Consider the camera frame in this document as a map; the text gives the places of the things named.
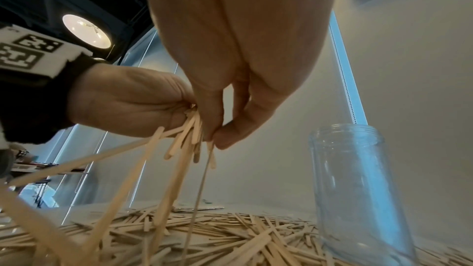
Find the clear jar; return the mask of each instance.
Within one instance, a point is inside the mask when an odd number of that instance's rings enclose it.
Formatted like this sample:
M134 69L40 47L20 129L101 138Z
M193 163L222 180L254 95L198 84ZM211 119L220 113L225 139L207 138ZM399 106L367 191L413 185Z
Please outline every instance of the clear jar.
M318 228L334 255L364 266L418 265L384 138L342 124L310 136Z

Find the ceiling light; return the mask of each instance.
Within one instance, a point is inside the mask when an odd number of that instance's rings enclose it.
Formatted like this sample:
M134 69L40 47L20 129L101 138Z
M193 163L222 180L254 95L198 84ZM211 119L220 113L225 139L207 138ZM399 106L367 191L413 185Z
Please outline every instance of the ceiling light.
M108 36L92 22L75 15L64 15L63 23L76 37L97 48L112 45Z

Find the person's left hand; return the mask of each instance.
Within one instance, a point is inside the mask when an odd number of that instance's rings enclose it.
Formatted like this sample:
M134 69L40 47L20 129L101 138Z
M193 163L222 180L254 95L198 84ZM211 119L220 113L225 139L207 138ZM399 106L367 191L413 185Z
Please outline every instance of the person's left hand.
M96 64L68 95L68 117L77 124L136 137L163 126L181 126L194 104L190 86L178 76L150 69Z

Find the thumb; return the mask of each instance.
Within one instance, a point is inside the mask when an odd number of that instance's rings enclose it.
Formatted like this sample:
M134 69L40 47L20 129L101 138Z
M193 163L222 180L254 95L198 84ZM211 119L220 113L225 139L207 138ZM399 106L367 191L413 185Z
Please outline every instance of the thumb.
M212 140L213 134L223 124L223 90L208 91L192 86L203 121L203 138Z

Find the qr code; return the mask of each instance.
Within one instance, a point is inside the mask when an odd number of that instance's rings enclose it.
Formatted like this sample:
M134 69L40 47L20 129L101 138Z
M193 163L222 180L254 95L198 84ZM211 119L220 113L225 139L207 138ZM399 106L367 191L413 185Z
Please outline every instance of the qr code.
M31 69L43 55L41 52L0 43L0 65L7 67Z
M64 45L64 43L50 40L41 36L36 36L33 34L23 36L18 40L14 41L13 44L50 53L56 51L59 47Z

